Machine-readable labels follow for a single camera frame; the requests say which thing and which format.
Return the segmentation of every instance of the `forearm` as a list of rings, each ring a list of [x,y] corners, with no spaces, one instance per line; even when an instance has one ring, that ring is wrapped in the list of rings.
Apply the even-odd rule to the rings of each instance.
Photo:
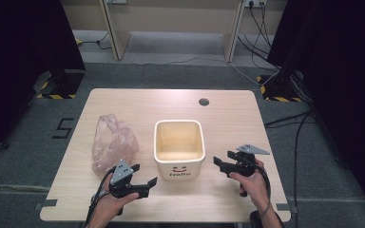
[[[263,228],[281,228],[280,219],[275,213],[274,208],[270,206],[268,211],[261,215],[260,220]]]
[[[105,228],[108,225],[108,222],[100,222],[92,220],[86,228]]]

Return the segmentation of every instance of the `human hand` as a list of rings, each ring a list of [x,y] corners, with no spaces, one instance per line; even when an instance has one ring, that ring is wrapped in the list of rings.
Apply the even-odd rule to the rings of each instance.
[[[256,159],[256,165],[262,169],[264,168],[263,162],[258,159]],[[244,177],[243,175],[235,172],[230,173],[229,177],[241,183],[240,193],[246,191],[250,195],[251,201],[259,211],[266,211],[270,201],[265,180],[258,169],[256,169],[254,174],[250,177]]]
[[[109,181],[111,180],[112,174],[108,175],[103,185],[103,190],[109,191]],[[108,225],[111,220],[118,215],[120,210],[128,203],[139,197],[138,193],[131,193],[124,198],[117,199],[111,194],[102,197],[94,209],[93,215],[88,224],[88,228],[104,228]]]

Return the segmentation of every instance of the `metal bracket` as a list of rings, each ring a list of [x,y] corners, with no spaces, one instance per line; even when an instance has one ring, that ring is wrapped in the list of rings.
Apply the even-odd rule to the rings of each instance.
[[[247,154],[263,154],[263,155],[269,155],[270,153],[268,151],[265,151],[263,149],[259,149],[251,144],[244,144],[242,146],[237,147],[237,150],[240,152],[244,152]]]
[[[114,170],[110,184],[114,184],[133,174],[133,169],[124,161],[120,160],[117,164],[117,168]]]

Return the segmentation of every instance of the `human wrist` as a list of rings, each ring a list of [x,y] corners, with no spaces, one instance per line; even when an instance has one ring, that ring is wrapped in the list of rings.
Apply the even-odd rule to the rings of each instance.
[[[258,208],[259,217],[261,219],[264,218],[265,215],[270,211],[270,208],[271,208],[271,201],[268,200],[266,206],[263,207],[263,209],[260,210],[260,208]]]
[[[93,217],[86,228],[105,228],[109,221],[99,220]]]
[[[271,200],[266,196],[253,198],[251,200],[253,201],[254,205],[257,207],[257,210],[259,211],[260,214],[265,212],[266,209],[268,207],[270,207],[270,204],[271,204]]]

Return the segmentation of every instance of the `black cable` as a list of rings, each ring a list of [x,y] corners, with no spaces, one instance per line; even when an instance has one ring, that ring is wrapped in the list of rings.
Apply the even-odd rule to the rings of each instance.
[[[307,103],[308,105],[313,102],[313,99],[310,98],[309,91],[307,87],[303,84],[302,80],[298,76],[298,73],[295,71],[292,76],[290,77],[292,81],[292,85],[294,86],[294,89],[297,93],[297,95],[300,97],[300,99]]]
[[[101,40],[85,41],[85,42],[81,42],[81,44],[97,44],[100,47],[100,49],[110,49],[111,47],[102,47],[101,46],[101,43],[105,40],[107,35],[108,35],[108,33],[106,33],[106,35]]]
[[[255,66],[257,66],[258,68],[261,68],[261,69],[265,69],[265,70],[269,70],[269,71],[273,71],[273,72],[276,72],[275,70],[273,70],[273,69],[270,69],[270,68],[265,68],[265,67],[262,67],[262,66],[258,66],[256,63],[255,63],[255,61],[254,61],[254,55],[253,54],[256,54],[257,56],[259,56],[262,60],[264,60],[265,62],[267,62],[267,60],[266,60],[266,58],[265,57],[263,57],[261,54],[259,54],[259,53],[257,53],[256,51],[254,51],[254,48],[256,48],[253,44],[251,44],[250,42],[248,42],[248,43],[250,43],[250,45],[252,46],[252,48],[249,48],[246,44],[244,44],[244,42],[241,40],[241,38],[238,36],[238,39],[239,39],[239,41],[245,46],[245,48],[248,50],[248,51],[250,51],[251,52],[251,59],[252,59],[252,61],[253,61],[253,63],[254,63],[254,65]],[[271,66],[273,66],[273,67],[275,67],[275,68],[277,68],[277,69],[279,69],[279,67],[278,66],[276,66],[276,65],[273,65],[273,64],[270,64]]]
[[[317,122],[304,122],[304,123],[305,124],[317,124]],[[265,126],[265,129],[279,128],[279,127],[283,127],[283,126],[291,125],[291,124],[301,124],[301,122],[284,123],[284,124],[277,125],[277,126]]]
[[[305,112],[302,112],[300,114],[297,114],[297,115],[294,115],[294,116],[288,116],[288,117],[283,117],[283,118],[280,118],[280,119],[277,119],[275,121],[272,121],[270,123],[265,123],[264,126],[267,126],[267,125],[270,125],[270,124],[276,124],[276,123],[279,123],[279,122],[283,122],[283,121],[287,121],[287,120],[290,120],[290,119],[294,119],[296,117],[299,117],[299,116],[302,116],[302,115],[306,115],[310,112],[311,110],[308,110],[308,111],[305,111]]]
[[[97,189],[96,195],[94,195],[94,198],[91,201],[90,206],[88,207],[85,226],[87,226],[90,223],[90,219],[91,219],[91,216],[93,215],[94,209],[96,208],[97,202],[103,197],[103,196],[99,197],[99,195],[100,195],[100,192],[102,191],[102,188],[103,188],[103,185],[106,181],[106,178],[108,177],[108,175],[113,173],[114,170],[115,170],[115,167],[108,170],[108,172],[106,172],[105,176],[103,177],[102,182],[100,183],[99,188]]]
[[[266,32],[266,24],[265,24],[266,9],[263,5],[263,2],[260,3],[260,11],[262,13],[262,24],[260,25],[260,28],[262,29],[262,27],[263,27],[263,30],[265,31],[265,37],[266,37],[265,41],[266,41],[266,43],[268,43],[269,48],[270,48],[272,45],[271,45],[271,42],[269,41],[268,33]]]
[[[293,175],[293,198],[295,203],[295,208],[297,212],[295,213],[295,227],[298,227],[298,134],[300,132],[301,127],[303,126],[307,117],[312,113],[309,111],[303,118],[298,127],[298,132],[296,133],[296,141],[295,141],[295,165],[294,165],[294,175]]]
[[[265,169],[257,166],[255,163],[247,160],[246,158],[240,157],[240,160],[254,166],[260,172],[260,174],[263,177],[263,180],[265,181],[266,191],[267,191],[267,194],[268,194],[268,199],[271,200],[271,182],[269,181],[269,178],[268,178],[267,173],[265,172]]]
[[[245,38],[245,40],[247,41],[247,43],[248,44],[250,44],[250,46],[251,47],[254,47],[255,49],[257,49],[257,50],[259,50],[260,52],[262,52],[262,53],[264,53],[264,54],[268,54],[268,52],[266,52],[265,50],[263,50],[263,49],[260,49],[260,48],[258,48],[258,47],[255,47],[249,40],[248,40],[248,38],[247,38],[247,36],[244,34],[244,38]]]
[[[266,41],[266,43],[269,45],[269,47],[271,46],[271,44],[269,44],[269,42],[268,42],[268,39],[266,39],[265,38],[265,35],[263,34],[263,32],[262,32],[262,28],[260,28],[259,27],[259,23],[258,23],[258,21],[257,21],[257,19],[256,19],[256,17],[254,16],[254,13],[253,13],[253,10],[252,10],[252,7],[250,7],[250,13],[251,13],[251,16],[253,17],[253,19],[254,19],[254,22],[256,23],[256,25],[257,25],[257,28],[259,29],[259,36],[260,35],[262,35],[262,37],[263,37],[263,39]]]

